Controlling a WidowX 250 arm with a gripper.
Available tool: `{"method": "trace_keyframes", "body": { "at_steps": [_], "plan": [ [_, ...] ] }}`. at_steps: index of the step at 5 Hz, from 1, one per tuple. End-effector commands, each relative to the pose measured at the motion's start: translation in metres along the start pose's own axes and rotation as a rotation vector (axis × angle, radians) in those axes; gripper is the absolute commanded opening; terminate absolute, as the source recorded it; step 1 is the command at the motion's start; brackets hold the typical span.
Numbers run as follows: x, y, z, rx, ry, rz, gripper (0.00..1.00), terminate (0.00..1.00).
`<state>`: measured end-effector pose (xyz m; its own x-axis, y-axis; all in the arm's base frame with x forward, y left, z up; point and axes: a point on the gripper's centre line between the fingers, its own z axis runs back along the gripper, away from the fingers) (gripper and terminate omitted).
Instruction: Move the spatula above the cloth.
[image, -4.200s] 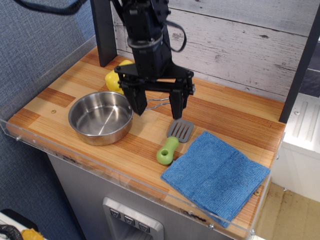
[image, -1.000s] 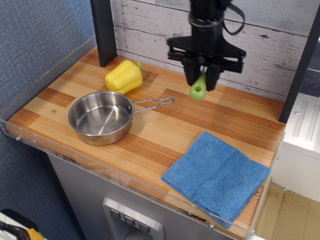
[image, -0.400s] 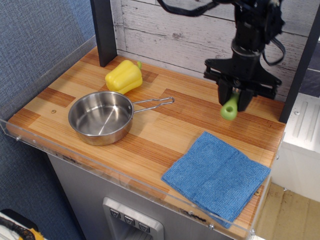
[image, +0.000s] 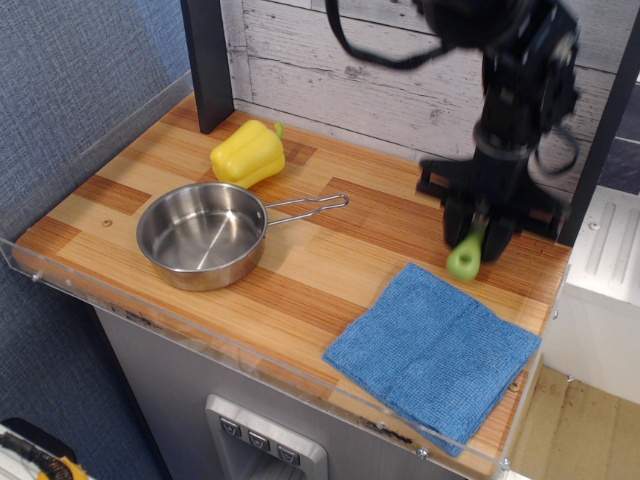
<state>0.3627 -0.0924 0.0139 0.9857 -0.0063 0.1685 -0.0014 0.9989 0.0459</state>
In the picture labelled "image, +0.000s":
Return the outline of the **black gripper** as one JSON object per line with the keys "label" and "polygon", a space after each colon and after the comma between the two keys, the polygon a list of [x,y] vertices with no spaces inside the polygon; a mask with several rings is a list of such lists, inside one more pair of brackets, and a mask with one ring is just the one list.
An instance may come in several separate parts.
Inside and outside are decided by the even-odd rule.
{"label": "black gripper", "polygon": [[472,231],[486,230],[483,262],[500,258],[523,231],[557,240],[568,205],[534,182],[527,154],[475,149],[468,159],[425,157],[417,190],[441,200],[445,242],[458,246]]}

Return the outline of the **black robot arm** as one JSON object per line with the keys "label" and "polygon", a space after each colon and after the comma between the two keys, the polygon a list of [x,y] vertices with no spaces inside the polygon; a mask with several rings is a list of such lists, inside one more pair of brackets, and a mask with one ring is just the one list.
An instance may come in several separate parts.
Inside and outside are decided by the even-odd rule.
{"label": "black robot arm", "polygon": [[446,243],[457,247],[479,222],[480,258],[494,262],[523,230],[557,237],[567,206],[533,181],[528,165],[551,131],[579,148],[562,126],[579,97],[575,17],[559,1],[419,1],[416,7],[444,47],[483,55],[484,106],[473,129],[473,156],[420,162],[417,189],[441,200]]}

